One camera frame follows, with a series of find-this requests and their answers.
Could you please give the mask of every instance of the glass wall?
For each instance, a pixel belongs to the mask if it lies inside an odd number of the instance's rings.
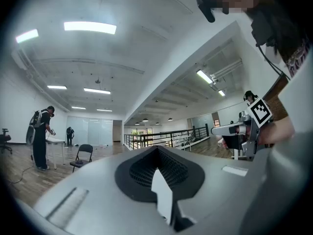
[[[67,117],[67,128],[72,127],[74,130],[73,144],[84,144],[88,143],[88,124],[89,118],[82,117]]]
[[[212,114],[207,114],[207,115],[203,115],[200,117],[194,117],[191,119],[191,122],[195,128],[205,127],[205,124],[207,123],[210,133],[211,133],[211,129],[214,127]]]
[[[67,117],[67,128],[72,127],[73,144],[112,145],[113,120],[99,118]]]
[[[88,144],[91,144],[91,145],[100,144],[100,125],[101,125],[101,119],[89,118]]]

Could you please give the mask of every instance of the railing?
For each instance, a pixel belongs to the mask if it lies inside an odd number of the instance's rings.
[[[207,124],[205,127],[190,130],[160,132],[145,135],[124,135],[124,143],[131,149],[140,149],[152,145],[163,145],[174,148],[189,147],[192,143],[209,137]]]

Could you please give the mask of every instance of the ceiling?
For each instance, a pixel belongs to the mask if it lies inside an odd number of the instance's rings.
[[[218,75],[215,84],[210,86],[197,75],[198,70],[202,70],[207,75]],[[126,125],[132,126],[136,122],[140,123],[144,118],[149,120],[150,125],[154,125],[156,122],[161,123],[165,115],[175,120],[176,110],[205,100],[209,104],[210,100],[221,97],[219,90],[222,90],[227,97],[227,94],[241,90],[241,72],[242,62],[230,39],[173,81],[170,86],[138,111]]]
[[[12,23],[8,44],[23,50],[31,80],[67,110],[78,106],[124,114],[149,64],[160,58],[158,50],[182,34],[179,29],[195,10],[196,0],[27,0]],[[117,29],[114,35],[64,31],[68,21],[113,24]],[[15,36],[32,29],[39,37],[15,43]],[[65,85],[67,90],[52,91],[47,85]],[[87,93],[84,87],[109,90],[111,95]],[[170,91],[160,97],[172,98],[180,89],[173,86]]]

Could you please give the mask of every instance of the office chair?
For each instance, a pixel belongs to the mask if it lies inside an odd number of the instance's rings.
[[[7,149],[8,151],[10,151],[10,153],[12,154],[12,148],[7,146],[7,142],[11,140],[10,135],[6,135],[5,133],[9,132],[8,129],[3,128],[3,135],[0,135],[0,148],[1,148],[1,153],[4,152],[5,149]]]
[[[80,159],[79,159],[78,153],[79,153],[80,151],[85,151],[85,152],[89,152],[89,153],[90,153],[89,161],[87,161],[87,160],[80,160]],[[82,144],[82,145],[78,148],[78,152],[77,152],[75,161],[72,161],[72,162],[69,163],[71,166],[73,166],[73,172],[74,172],[75,167],[81,168],[81,167],[83,167],[84,165],[86,165],[86,164],[92,162],[92,160],[91,160],[92,151],[93,151],[93,147],[92,147],[90,144]]]

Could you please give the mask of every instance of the fluorescent light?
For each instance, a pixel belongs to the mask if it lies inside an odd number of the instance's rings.
[[[61,90],[66,90],[66,86],[57,86],[57,85],[48,85],[49,89],[61,89]]]
[[[202,77],[206,82],[208,82],[209,84],[213,83],[213,81],[206,75],[204,74],[203,71],[199,70],[197,71],[197,74]]]
[[[111,110],[101,110],[101,109],[97,109],[97,111],[100,111],[100,112],[111,112]]]
[[[88,89],[88,88],[84,88],[85,92],[96,92],[96,93],[103,93],[103,94],[111,94],[111,92],[109,91],[101,91],[101,90],[95,90],[95,89]]]
[[[225,93],[222,91],[219,91],[219,94],[221,94],[222,96],[225,96]]]
[[[112,24],[95,23],[95,22],[65,22],[64,30],[87,30],[97,31],[108,34],[115,34],[116,26]]]
[[[82,110],[85,110],[86,108],[84,107],[76,107],[76,106],[72,106],[73,109],[82,109]]]
[[[19,44],[21,42],[24,42],[28,39],[35,38],[35,37],[38,37],[38,31],[36,29],[33,29],[31,31],[23,33],[22,35],[17,36],[15,39],[16,39],[16,42],[18,42]]]

